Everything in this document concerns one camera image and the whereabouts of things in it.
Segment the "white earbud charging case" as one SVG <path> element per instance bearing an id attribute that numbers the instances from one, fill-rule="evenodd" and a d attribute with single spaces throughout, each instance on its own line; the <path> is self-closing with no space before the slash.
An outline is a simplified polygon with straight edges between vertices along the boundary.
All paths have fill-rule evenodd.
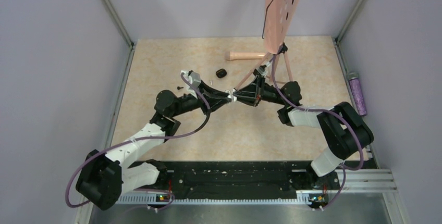
<path id="1" fill-rule="evenodd" d="M 237 97 L 235 96 L 235 89 L 226 90 L 225 93 L 227 93 L 227 98 L 229 99 L 229 103 L 234 103 L 237 101 Z"/>

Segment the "pink music stand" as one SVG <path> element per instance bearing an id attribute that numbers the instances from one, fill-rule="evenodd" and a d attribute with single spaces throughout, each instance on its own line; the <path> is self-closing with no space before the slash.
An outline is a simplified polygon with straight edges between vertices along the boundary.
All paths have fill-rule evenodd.
<path id="1" fill-rule="evenodd" d="M 271 54 L 276 55 L 278 62 L 287 31 L 300 0 L 265 0 L 265 13 L 262 39 L 267 53 L 256 64 L 259 67 L 268 60 Z"/>

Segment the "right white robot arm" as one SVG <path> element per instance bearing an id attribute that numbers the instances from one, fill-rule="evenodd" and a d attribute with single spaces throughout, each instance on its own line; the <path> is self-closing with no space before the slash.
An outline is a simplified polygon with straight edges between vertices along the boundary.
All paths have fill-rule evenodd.
<path id="1" fill-rule="evenodd" d="M 301 89 L 296 81 L 289 81 L 281 88 L 270 85 L 265 77 L 254 71 L 255 78 L 247 86 L 233 91 L 237 101 L 257 106 L 260 101 L 280 104 L 278 118 L 290 127 L 304 126 L 319 128 L 325 137 L 327 148 L 308 166 L 306 183 L 319 189 L 327 181 L 327 174 L 342 165 L 354 153 L 359 153 L 360 161 L 356 169 L 363 166 L 363 149 L 374 140 L 372 131 L 362 117 L 348 103 L 342 102 L 331 109 L 305 108 L 300 101 Z"/>

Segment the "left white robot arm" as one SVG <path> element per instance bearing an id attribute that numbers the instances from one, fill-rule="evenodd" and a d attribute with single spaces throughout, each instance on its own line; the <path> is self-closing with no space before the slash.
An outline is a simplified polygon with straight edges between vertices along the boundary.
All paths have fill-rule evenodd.
<path id="1" fill-rule="evenodd" d="M 92 203 L 101 210 L 107 210 L 129 191 L 146 185 L 154 189 L 166 185 L 167 175 L 159 165 L 151 161 L 137 166 L 133 164 L 170 139 L 185 138 L 201 131 L 213 112 L 237 100 L 234 91 L 219 91 L 198 80 L 184 79 L 184 82 L 188 93 L 183 96 L 177 96 L 170 90 L 158 93 L 152 119 L 136 134 L 102 151 L 88 153 L 67 185 L 65 201 L 69 207 Z M 204 121 L 196 129 L 177 135 L 181 123 L 175 117 L 196 109 L 202 111 Z"/>

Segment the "black earbud charging case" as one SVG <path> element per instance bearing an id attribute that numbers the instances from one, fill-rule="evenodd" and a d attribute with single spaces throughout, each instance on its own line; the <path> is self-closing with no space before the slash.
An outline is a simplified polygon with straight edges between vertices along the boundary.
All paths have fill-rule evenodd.
<path id="1" fill-rule="evenodd" d="M 227 75 L 227 71 L 225 69 L 219 69 L 215 72 L 217 78 L 222 79 Z"/>

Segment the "purple glitter bottle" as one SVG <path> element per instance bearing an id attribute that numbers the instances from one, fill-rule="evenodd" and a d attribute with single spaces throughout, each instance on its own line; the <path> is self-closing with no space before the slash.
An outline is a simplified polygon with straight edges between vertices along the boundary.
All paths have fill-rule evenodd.
<path id="1" fill-rule="evenodd" d="M 362 93 L 361 83 L 359 80 L 359 76 L 356 72 L 350 72 L 347 74 L 347 79 L 350 85 L 350 89 L 352 92 L 353 100 L 356 106 L 356 109 L 360 116 L 366 116 L 367 110 L 364 101 L 364 96 Z"/>

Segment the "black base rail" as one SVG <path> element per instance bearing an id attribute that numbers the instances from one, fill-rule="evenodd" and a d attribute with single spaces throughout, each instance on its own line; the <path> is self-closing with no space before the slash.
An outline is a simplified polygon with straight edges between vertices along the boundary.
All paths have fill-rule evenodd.
<path id="1" fill-rule="evenodd" d="M 326 202 L 340 187 L 336 172 L 318 177 L 307 161 L 164 161 L 153 185 L 135 192 L 155 193 L 154 203 L 269 201 Z"/>

